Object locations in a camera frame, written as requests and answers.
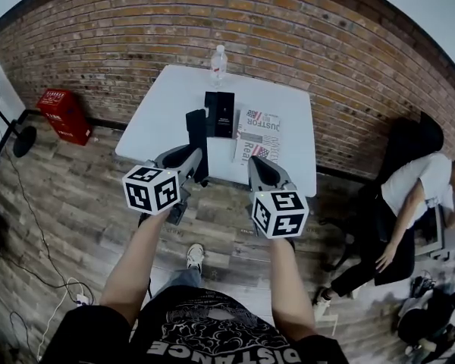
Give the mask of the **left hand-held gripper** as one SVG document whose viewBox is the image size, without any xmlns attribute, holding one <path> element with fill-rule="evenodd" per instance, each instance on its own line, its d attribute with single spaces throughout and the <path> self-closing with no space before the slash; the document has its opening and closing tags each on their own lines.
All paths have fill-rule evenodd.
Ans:
<svg viewBox="0 0 455 364">
<path fill-rule="evenodd" d="M 204 181 L 202 156 L 200 148 L 187 144 L 160 154 L 153 161 L 154 168 L 134 166 L 122 178 L 127 206 L 149 216 L 169 211 L 166 221 L 179 225 L 190 196 L 180 183 L 189 179 L 194 183 Z"/>
</svg>

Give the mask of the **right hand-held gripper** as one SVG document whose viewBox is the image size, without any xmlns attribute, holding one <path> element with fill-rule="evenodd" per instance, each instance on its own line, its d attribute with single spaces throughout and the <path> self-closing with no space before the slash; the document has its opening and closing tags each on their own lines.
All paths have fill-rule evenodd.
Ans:
<svg viewBox="0 0 455 364">
<path fill-rule="evenodd" d="M 288 173 L 273 161 L 251 156 L 248 175 L 254 192 L 251 219 L 257 232 L 268 239 L 299 237 L 309 207 L 303 195 L 290 190 Z"/>
</svg>

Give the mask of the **black narrow box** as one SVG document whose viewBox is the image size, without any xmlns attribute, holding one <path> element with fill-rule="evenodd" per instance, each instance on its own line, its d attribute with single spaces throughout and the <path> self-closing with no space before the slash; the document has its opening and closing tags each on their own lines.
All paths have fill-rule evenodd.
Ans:
<svg viewBox="0 0 455 364">
<path fill-rule="evenodd" d="M 209 176 L 206 110 L 204 108 L 191 111 L 186 114 L 187 132 L 189 134 L 189 147 L 195 151 L 201 150 L 200 162 L 193 174 L 193 179 L 202 187 L 208 185 Z"/>
</svg>

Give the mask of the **person's left forearm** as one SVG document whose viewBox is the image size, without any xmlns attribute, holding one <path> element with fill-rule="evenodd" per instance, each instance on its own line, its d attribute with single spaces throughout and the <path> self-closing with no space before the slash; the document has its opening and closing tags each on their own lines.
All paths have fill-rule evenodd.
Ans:
<svg viewBox="0 0 455 364">
<path fill-rule="evenodd" d="M 133 325 L 145 299 L 159 234 L 170 212 L 147 218 L 137 228 L 108 276 L 99 304 L 119 312 Z"/>
</svg>

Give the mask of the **person's right forearm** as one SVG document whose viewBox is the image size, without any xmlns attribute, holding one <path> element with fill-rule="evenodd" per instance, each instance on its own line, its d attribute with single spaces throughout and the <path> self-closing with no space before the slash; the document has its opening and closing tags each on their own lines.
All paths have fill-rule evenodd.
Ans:
<svg viewBox="0 0 455 364">
<path fill-rule="evenodd" d="M 271 313 L 276 328 L 293 341 L 315 335 L 312 303 L 287 240 L 270 241 L 270 263 Z"/>
</svg>

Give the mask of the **black rectangular box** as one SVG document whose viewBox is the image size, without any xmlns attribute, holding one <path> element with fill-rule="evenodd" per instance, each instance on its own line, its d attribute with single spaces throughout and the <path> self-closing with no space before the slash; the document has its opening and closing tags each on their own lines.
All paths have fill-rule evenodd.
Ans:
<svg viewBox="0 0 455 364">
<path fill-rule="evenodd" d="M 231 139 L 234 129 L 234 94 L 226 92 L 206 92 L 204 106 L 206 136 Z"/>
</svg>

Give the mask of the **folded newspaper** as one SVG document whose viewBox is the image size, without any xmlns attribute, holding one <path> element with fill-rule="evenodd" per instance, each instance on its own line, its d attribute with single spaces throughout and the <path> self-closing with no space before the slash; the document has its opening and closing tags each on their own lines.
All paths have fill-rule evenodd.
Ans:
<svg viewBox="0 0 455 364">
<path fill-rule="evenodd" d="M 246 165 L 251 156 L 278 162 L 281 148 L 281 119 L 254 109 L 241 109 L 233 162 Z"/>
</svg>

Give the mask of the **white folding table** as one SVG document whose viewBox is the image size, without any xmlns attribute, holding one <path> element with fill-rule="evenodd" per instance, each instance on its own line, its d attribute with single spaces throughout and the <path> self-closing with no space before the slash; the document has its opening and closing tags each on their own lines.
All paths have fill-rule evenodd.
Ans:
<svg viewBox="0 0 455 364">
<path fill-rule="evenodd" d="M 234 94 L 237 110 L 253 109 L 281 119 L 278 164 L 305 196 L 316 194 L 315 139 L 309 94 L 264 80 L 226 74 L 221 91 Z M 117 155 L 144 163 L 189 142 L 186 115 L 204 107 L 214 90 L 207 69 L 170 64 L 153 83 L 119 143 Z"/>
</svg>

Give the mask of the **person's white shoe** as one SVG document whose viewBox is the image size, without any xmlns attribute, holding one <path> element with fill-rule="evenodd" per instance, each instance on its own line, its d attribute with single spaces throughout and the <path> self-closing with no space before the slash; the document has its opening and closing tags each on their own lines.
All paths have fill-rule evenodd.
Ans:
<svg viewBox="0 0 455 364">
<path fill-rule="evenodd" d="M 199 273 L 202 272 L 202 263 L 204 259 L 204 248 L 201 244 L 193 244 L 187 251 L 187 267 L 196 268 Z"/>
</svg>

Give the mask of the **clear plastic water bottle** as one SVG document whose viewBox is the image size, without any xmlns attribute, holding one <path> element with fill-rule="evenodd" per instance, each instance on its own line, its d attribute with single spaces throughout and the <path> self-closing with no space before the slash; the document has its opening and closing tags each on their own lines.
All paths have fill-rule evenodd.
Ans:
<svg viewBox="0 0 455 364">
<path fill-rule="evenodd" d="M 223 45 L 217 45 L 214 54 L 211 57 L 211 79 L 214 88 L 219 88 L 226 74 L 228 57 Z"/>
</svg>

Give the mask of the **person's grey jeans leg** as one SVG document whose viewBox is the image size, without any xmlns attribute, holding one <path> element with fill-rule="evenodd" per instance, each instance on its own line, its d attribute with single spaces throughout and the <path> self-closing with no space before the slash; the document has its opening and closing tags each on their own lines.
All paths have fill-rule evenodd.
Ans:
<svg viewBox="0 0 455 364">
<path fill-rule="evenodd" d="M 169 280 L 157 291 L 154 297 L 157 297 L 167 288 L 174 286 L 201 287 L 202 275 L 199 267 L 191 266 L 183 270 L 175 271 L 170 276 Z"/>
</svg>

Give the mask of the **red metal box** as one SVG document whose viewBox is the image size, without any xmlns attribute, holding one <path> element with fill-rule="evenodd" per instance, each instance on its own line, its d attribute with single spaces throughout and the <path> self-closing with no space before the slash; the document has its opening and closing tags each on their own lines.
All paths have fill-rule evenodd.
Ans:
<svg viewBox="0 0 455 364">
<path fill-rule="evenodd" d="M 61 139 L 80 146 L 87 144 L 92 128 L 71 91 L 47 89 L 37 108 Z"/>
</svg>

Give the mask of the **person's black printed t-shirt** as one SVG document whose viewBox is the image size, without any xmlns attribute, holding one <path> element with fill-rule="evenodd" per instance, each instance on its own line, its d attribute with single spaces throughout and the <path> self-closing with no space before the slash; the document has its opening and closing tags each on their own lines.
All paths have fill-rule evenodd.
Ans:
<svg viewBox="0 0 455 364">
<path fill-rule="evenodd" d="M 131 328 L 106 306 L 66 314 L 41 364 L 349 364 L 337 341 L 294 341 L 230 296 L 174 286 Z"/>
</svg>

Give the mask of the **grey framed panel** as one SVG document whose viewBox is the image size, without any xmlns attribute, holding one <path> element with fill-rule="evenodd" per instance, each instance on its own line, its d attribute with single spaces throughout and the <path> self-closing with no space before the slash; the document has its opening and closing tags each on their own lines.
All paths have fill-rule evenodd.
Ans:
<svg viewBox="0 0 455 364">
<path fill-rule="evenodd" d="M 444 247 L 443 218 L 441 207 L 430 208 L 414 224 L 415 255 L 424 256 L 440 251 Z"/>
</svg>

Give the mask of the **black backpack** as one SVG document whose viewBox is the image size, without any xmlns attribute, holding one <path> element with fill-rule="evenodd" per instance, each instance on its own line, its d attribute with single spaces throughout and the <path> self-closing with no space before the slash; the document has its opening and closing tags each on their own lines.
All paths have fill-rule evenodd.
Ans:
<svg viewBox="0 0 455 364">
<path fill-rule="evenodd" d="M 420 340 L 429 340 L 446 328 L 454 310 L 455 291 L 435 288 L 420 298 L 409 298 L 398 313 L 397 335 L 415 347 Z"/>
</svg>

